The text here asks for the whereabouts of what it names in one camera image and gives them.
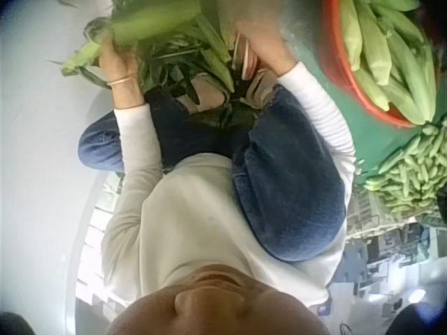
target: hand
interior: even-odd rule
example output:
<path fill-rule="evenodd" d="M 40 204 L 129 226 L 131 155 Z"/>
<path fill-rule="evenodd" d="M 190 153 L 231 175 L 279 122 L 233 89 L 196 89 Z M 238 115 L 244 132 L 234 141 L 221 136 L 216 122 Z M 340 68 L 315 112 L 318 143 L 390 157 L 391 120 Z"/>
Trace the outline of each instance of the hand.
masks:
<path fill-rule="evenodd" d="M 115 109 L 125 110 L 145 104 L 138 79 L 138 63 L 133 53 L 120 55 L 116 52 L 112 36 L 107 33 L 101 43 L 99 66 L 103 69 L 108 82 L 131 77 L 130 80 L 112 85 Z"/>
<path fill-rule="evenodd" d="M 236 29 L 249 41 L 253 52 L 279 77 L 296 66 L 297 61 L 284 42 L 276 20 L 239 21 Z"/>

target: white wall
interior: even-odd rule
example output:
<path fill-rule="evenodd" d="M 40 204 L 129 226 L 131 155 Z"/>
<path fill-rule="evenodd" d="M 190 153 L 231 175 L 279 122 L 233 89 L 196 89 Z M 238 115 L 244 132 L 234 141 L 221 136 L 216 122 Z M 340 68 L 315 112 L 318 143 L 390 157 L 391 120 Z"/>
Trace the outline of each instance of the white wall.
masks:
<path fill-rule="evenodd" d="M 77 157 L 98 89 L 46 61 L 71 55 L 99 14 L 79 2 L 14 1 L 1 21 L 1 310 L 45 335 L 75 332 L 80 250 L 104 177 Z"/>

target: woman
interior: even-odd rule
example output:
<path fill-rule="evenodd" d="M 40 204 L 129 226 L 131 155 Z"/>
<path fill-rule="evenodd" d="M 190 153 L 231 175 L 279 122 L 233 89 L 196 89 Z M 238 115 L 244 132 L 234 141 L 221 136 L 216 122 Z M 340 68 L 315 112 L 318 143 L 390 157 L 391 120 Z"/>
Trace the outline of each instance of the woman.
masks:
<path fill-rule="evenodd" d="M 96 143 L 91 161 L 124 162 L 103 270 L 107 287 L 129 306 L 109 334 L 328 333 L 307 307 L 328 298 L 325 287 L 342 256 L 354 172 L 351 134 L 275 24 L 238 22 L 237 28 L 279 78 L 274 98 L 231 150 L 233 164 L 213 143 L 192 149 L 165 177 L 162 158 L 169 161 L 167 149 L 176 146 L 166 143 L 169 119 L 159 115 L 185 115 L 185 108 L 158 91 L 147 104 L 132 59 L 118 55 L 109 38 L 103 43 L 101 68 L 112 86 L 119 134 L 95 125 L 90 138 L 110 145 L 114 135 L 115 153 L 102 155 Z M 185 122 L 172 122 L 184 130 Z M 157 137 L 160 127 L 165 133 Z"/>

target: blue jeans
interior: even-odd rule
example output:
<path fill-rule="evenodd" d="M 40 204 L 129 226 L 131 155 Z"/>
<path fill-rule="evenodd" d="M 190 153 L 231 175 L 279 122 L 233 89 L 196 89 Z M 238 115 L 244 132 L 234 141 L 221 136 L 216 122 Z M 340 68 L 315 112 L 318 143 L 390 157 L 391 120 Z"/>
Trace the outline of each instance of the blue jeans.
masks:
<path fill-rule="evenodd" d="M 150 91 L 146 101 L 159 137 L 164 168 L 203 152 L 233 159 L 235 196 L 260 245 L 284 262 L 324 252 L 346 218 L 344 184 L 324 140 L 302 106 L 285 88 L 251 131 L 219 131 L 188 122 L 168 94 Z M 82 135 L 81 161 L 99 170 L 123 171 L 119 130 L 113 113 Z"/>

